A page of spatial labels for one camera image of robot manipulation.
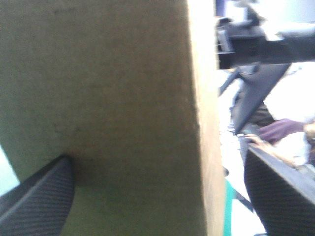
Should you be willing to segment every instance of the plywood surface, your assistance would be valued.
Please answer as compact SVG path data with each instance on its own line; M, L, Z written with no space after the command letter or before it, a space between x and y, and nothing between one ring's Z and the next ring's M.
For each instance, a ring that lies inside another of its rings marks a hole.
M74 158L63 235L206 235L187 3L0 7L0 143L20 180Z

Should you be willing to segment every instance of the hand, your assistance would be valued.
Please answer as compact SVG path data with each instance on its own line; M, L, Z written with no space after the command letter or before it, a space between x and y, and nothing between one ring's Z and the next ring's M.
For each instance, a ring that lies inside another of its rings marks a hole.
M248 135L245 135L245 138L253 141L252 145L255 148L259 148L259 149L263 150L264 152L266 152L267 154L272 155L273 157L283 161L287 165L296 168L296 164L294 162L293 157L286 156L286 155L283 155L282 153L279 153L277 150L275 150L275 148L270 143L263 141L257 135L248 134Z
M259 149L263 150L264 152L266 152L266 153L268 153L270 155L273 155L273 156L275 155L274 154L274 147L270 143L263 141L257 135L255 135L255 134L247 134L247 135L245 135L245 138L247 140L252 141L253 142L252 145L255 148L259 148Z

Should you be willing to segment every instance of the person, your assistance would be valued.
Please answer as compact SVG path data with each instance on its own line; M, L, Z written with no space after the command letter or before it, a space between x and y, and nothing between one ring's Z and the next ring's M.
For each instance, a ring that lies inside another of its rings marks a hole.
M258 129L259 136L245 135L254 147L297 167L306 163L315 165L315 120L303 123L281 119Z

